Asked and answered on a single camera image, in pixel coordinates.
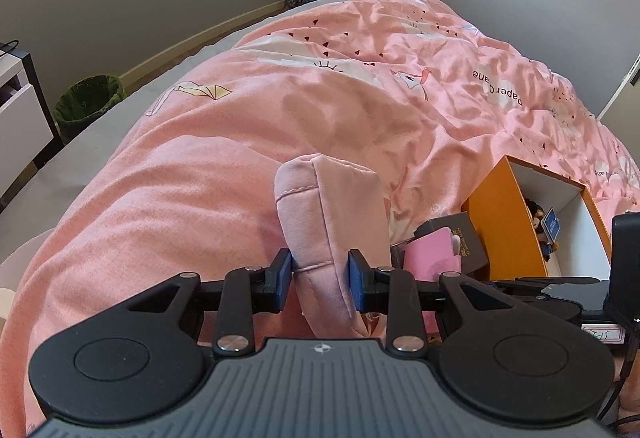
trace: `orange box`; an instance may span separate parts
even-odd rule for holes
[[[560,222],[558,250],[545,263],[528,198]],[[462,206],[489,258],[489,279],[589,276],[608,279],[611,242],[584,184],[505,156]]]

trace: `wooden floor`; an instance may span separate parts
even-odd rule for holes
[[[167,64],[163,64],[160,68],[154,70],[151,73],[148,73],[142,79],[139,79],[138,81],[134,82],[132,85],[128,86],[127,90],[126,90],[127,95],[131,95],[133,92],[135,92],[136,90],[140,89],[145,84],[148,84],[151,81],[153,81],[153,79],[161,76],[164,72],[167,72],[168,70],[171,70],[174,66],[179,65],[182,61],[184,61],[188,57],[195,56],[195,54],[197,54],[205,46],[217,43],[221,39],[226,38],[229,34],[232,34],[233,32],[236,32],[238,30],[242,30],[243,28],[249,27],[250,25],[254,25],[254,24],[258,23],[258,22],[261,22],[262,20],[264,20],[266,18],[270,18],[272,16],[276,16],[276,15],[280,14],[283,10],[284,9],[276,11],[276,12],[273,12],[271,14],[267,14],[265,16],[262,16],[261,18],[258,18],[254,22],[249,22],[247,24],[240,25],[238,28],[233,28],[232,30],[227,30],[226,32],[223,32],[219,36],[216,36],[215,38],[211,38],[210,40],[205,41],[202,44],[199,44],[193,50],[189,50],[188,52],[185,52],[184,54],[181,54],[180,56],[175,57],[174,59],[169,61]],[[7,206],[7,204],[15,197],[15,195],[18,194],[20,189],[22,189],[22,187],[25,186],[25,184],[36,174],[36,172],[37,172],[37,168],[35,167],[33,162],[31,162],[27,166],[27,168],[25,168],[25,170],[20,174],[20,176],[18,178],[16,178],[16,180],[11,184],[9,189],[7,189],[7,191],[3,195],[0,195],[0,212],[2,212],[4,210],[4,208]]]
[[[189,50],[188,52],[185,52],[185,53],[181,54],[180,56],[175,57],[174,59],[169,61],[167,64],[163,64],[158,69],[156,69],[153,72],[148,73],[147,75],[145,75],[142,79],[139,79],[136,82],[134,82],[132,85],[127,86],[127,90],[126,90],[127,95],[131,95],[136,90],[142,88],[145,84],[150,83],[151,81],[153,81],[153,79],[161,76],[163,73],[167,72],[168,70],[171,70],[174,66],[179,65],[182,61],[184,61],[188,57],[195,56],[205,46],[209,46],[211,44],[215,44],[218,41],[222,40],[223,38],[226,38],[229,34],[232,34],[232,33],[236,32],[238,30],[242,30],[243,28],[249,27],[250,25],[255,25],[256,23],[259,23],[259,22],[261,22],[262,20],[264,20],[266,18],[271,18],[272,16],[277,16],[278,14],[283,12],[284,10],[285,9],[281,9],[279,11],[272,12],[271,14],[266,14],[265,16],[262,16],[262,17],[258,18],[254,22],[248,22],[246,24],[240,25],[238,28],[233,28],[232,30],[227,30],[226,32],[223,32],[219,36],[216,36],[215,38],[211,38],[210,40],[207,40],[204,43],[199,44],[193,50]]]

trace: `pink duvet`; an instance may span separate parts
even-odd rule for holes
[[[285,245],[276,171],[313,153],[378,173],[392,242],[458,211],[505,154],[588,184],[606,222],[640,193],[567,79],[438,0],[280,19],[165,92],[34,257],[0,340],[4,438],[42,420],[26,368],[53,333],[178,272],[268,264]],[[258,339],[311,335],[293,291],[256,320]]]

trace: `metal screw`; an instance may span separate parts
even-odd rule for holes
[[[396,337],[393,344],[399,352],[417,352],[424,347],[424,341],[415,335]]]
[[[225,352],[241,352],[248,345],[247,338],[241,335],[225,335],[218,339],[218,348]]]

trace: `green trash bag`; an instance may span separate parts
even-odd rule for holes
[[[71,86],[53,110],[53,118],[66,143],[108,110],[125,99],[120,79],[114,75],[95,75]]]

